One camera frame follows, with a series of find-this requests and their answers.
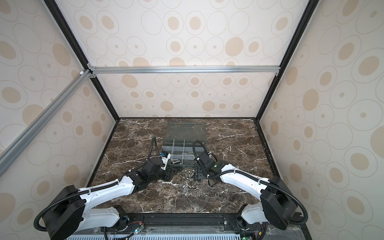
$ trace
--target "brown marble surface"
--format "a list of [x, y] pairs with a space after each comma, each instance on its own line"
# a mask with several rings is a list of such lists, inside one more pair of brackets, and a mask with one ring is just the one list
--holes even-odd
[[[251, 119], [122, 119], [91, 186], [112, 181], [141, 165], [153, 135], [157, 137], [160, 148], [168, 122], [205, 123], [206, 147], [209, 151], [251, 174], [272, 177]], [[243, 204], [257, 201], [233, 185], [220, 182], [209, 187], [207, 180], [197, 182], [187, 179], [182, 171], [170, 182], [160, 180], [142, 191], [118, 197], [98, 207], [121, 205], [130, 213], [229, 213], [237, 212]]]

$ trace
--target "silver horizontal beam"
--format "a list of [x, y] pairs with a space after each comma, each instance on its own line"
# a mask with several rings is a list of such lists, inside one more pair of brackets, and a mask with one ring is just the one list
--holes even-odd
[[195, 66], [195, 67], [92, 67], [96, 74], [108, 73], [264, 73], [279, 72], [280, 66]]
[[80, 87], [82, 82], [90, 76], [89, 70], [84, 70], [82, 75], [78, 75], [66, 89], [61, 92], [51, 104], [31, 123], [0, 156], [0, 176], [11, 166], [17, 157], [33, 141], [37, 134], [45, 125], [56, 115], [61, 107], [68, 101], [73, 93]]

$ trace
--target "patterned wall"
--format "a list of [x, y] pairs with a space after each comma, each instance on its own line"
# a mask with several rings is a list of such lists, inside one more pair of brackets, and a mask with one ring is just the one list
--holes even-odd
[[0, 1], [0, 154], [82, 67], [37, 0]]
[[0, 239], [49, 239], [33, 220], [68, 185], [84, 187], [115, 121], [86, 80], [0, 177]]
[[384, 1], [325, 0], [262, 129], [314, 240], [384, 235]]
[[274, 73], [100, 74], [120, 117], [255, 117]]
[[307, 0], [56, 0], [93, 66], [279, 65]]

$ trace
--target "marble tabletop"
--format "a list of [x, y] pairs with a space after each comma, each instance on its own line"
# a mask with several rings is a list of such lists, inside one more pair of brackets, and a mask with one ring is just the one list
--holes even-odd
[[[252, 119], [122, 119], [91, 186], [112, 181], [141, 165], [153, 135], [161, 147], [169, 122], [205, 123], [209, 151], [241, 170], [272, 177]], [[144, 190], [98, 207], [121, 205], [129, 213], [232, 213], [243, 204], [256, 202], [258, 200], [252, 195], [233, 185], [220, 182], [210, 187], [207, 180], [197, 182], [181, 171], [170, 182], [159, 180]]]

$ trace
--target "robotic arm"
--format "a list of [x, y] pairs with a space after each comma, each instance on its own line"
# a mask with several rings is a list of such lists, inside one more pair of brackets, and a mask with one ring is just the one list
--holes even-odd
[[[127, 218], [121, 208], [94, 209], [94, 207], [114, 198], [138, 192], [159, 179], [170, 181], [178, 172], [178, 169], [168, 165], [170, 154], [162, 152], [159, 157], [150, 157], [151, 150], [152, 147], [145, 164], [128, 171], [120, 179], [94, 187], [80, 189], [76, 189], [73, 185], [65, 187], [51, 204], [37, 215], [34, 227], [40, 231], [47, 231], [51, 240], [62, 240], [76, 231], [95, 227], [113, 226], [115, 229], [124, 230], [127, 228]], [[291, 219], [297, 206], [302, 208], [304, 219], [293, 223], [306, 222], [308, 215], [304, 206], [292, 196], [280, 178], [258, 177], [243, 172], [225, 161], [214, 161], [210, 158], [213, 154], [206, 149], [199, 156], [195, 151], [194, 154], [198, 165], [196, 170], [200, 173], [196, 174], [195, 178], [218, 179], [249, 192], [261, 201], [247, 205], [242, 210], [238, 217], [238, 225], [241, 225], [241, 228], [245, 229], [255, 222], [270, 222], [285, 230], [287, 225], [293, 222]], [[39, 224], [40, 218], [46, 227]], [[133, 234], [142, 228], [144, 226], [140, 225]]]

